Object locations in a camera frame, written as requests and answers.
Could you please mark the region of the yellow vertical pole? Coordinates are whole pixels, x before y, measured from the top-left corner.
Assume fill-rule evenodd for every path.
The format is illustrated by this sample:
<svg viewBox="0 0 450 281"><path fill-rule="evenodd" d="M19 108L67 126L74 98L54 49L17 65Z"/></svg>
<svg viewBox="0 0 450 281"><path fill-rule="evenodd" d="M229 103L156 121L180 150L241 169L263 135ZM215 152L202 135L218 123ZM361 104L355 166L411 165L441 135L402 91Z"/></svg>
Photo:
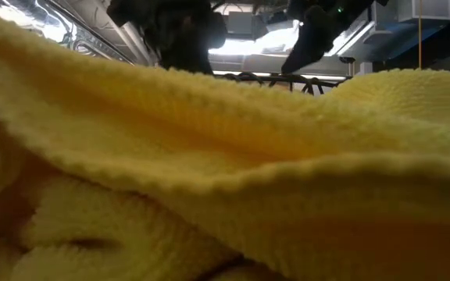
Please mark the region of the yellow vertical pole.
<svg viewBox="0 0 450 281"><path fill-rule="evenodd" d="M422 52L422 41L423 41L423 34L422 34L422 15L423 15L423 8L422 8L423 0L418 0L418 69L423 68L423 52Z"/></svg>

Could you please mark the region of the white ceiling box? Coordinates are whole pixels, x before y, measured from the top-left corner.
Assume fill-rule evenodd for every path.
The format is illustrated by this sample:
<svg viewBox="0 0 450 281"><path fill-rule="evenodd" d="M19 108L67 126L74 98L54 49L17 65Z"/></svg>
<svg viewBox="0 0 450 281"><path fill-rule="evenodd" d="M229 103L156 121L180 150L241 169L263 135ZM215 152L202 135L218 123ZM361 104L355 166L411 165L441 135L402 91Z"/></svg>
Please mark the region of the white ceiling box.
<svg viewBox="0 0 450 281"><path fill-rule="evenodd" d="M450 0L398 0L398 21L450 21Z"/></svg>

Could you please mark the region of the shiny foil-wrapped duct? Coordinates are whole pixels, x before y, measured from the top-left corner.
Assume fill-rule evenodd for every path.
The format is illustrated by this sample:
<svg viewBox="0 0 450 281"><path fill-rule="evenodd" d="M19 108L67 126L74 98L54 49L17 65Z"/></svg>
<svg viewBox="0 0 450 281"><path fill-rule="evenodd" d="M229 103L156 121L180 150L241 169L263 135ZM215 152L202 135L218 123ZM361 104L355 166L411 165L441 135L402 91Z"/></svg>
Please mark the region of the shiny foil-wrapped duct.
<svg viewBox="0 0 450 281"><path fill-rule="evenodd" d="M52 0L0 0L0 17L83 55L133 62Z"/></svg>

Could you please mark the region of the ceiling light strip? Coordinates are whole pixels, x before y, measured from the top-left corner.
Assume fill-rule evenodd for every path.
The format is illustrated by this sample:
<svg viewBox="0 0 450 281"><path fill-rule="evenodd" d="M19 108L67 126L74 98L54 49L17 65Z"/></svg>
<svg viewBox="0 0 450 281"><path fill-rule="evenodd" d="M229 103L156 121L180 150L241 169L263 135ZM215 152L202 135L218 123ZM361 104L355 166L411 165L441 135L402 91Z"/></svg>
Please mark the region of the ceiling light strip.
<svg viewBox="0 0 450 281"><path fill-rule="evenodd" d="M221 70L214 70L213 71L213 74L215 74L215 75L225 75L225 74L239 75L239 74L245 74L245 73L246 72L237 72L237 71L221 71ZM254 74L256 76L274 76L274 75L277 75L279 73L258 73L258 72L253 72L252 74ZM307 79L316 78L316 79L319 79L319 80L329 80L329 81L343 81L343 80L349 79L346 76L324 76L324 75L307 75L307 74L295 74L295 75L302 76L302 77L307 78Z"/></svg>

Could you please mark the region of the grey ceiling box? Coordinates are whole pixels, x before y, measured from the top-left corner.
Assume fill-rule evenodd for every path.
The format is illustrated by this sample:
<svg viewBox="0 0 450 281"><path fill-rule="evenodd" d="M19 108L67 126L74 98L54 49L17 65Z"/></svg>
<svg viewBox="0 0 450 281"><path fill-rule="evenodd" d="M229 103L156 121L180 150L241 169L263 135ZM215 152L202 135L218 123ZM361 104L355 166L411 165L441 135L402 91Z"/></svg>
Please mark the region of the grey ceiling box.
<svg viewBox="0 0 450 281"><path fill-rule="evenodd" d="M253 15L247 12L229 12L227 29L230 34L251 34Z"/></svg>

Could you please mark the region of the yellow microfiber towel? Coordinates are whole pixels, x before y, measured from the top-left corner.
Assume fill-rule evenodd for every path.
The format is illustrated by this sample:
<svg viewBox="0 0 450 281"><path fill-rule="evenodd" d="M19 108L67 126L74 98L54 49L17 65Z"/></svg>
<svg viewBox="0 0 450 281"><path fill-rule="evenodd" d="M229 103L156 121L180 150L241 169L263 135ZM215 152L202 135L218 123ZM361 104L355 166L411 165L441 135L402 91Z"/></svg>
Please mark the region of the yellow microfiber towel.
<svg viewBox="0 0 450 281"><path fill-rule="evenodd" d="M0 281L450 281L450 72L313 97L0 18Z"/></svg>

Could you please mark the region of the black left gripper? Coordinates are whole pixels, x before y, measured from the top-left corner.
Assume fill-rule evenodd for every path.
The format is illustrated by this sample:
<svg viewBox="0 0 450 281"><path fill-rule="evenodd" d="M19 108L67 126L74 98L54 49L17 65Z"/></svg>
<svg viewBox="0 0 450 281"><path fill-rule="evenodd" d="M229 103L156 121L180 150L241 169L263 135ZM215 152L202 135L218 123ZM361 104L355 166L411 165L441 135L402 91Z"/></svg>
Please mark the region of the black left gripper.
<svg viewBox="0 0 450 281"><path fill-rule="evenodd" d="M121 27L136 27L158 64L211 74L209 50L227 39L227 25L210 0L110 0L107 14Z"/></svg>

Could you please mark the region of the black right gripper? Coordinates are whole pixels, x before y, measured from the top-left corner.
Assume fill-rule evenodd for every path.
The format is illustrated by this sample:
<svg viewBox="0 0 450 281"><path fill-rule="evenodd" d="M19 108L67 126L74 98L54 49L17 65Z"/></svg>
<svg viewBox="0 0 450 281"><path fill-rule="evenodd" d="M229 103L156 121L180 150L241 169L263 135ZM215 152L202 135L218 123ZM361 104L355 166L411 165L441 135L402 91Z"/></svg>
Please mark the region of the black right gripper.
<svg viewBox="0 0 450 281"><path fill-rule="evenodd" d="M334 46L334 39L346 31L375 0L288 0L287 15L302 25L298 39L281 67L294 73L318 62Z"/></svg>

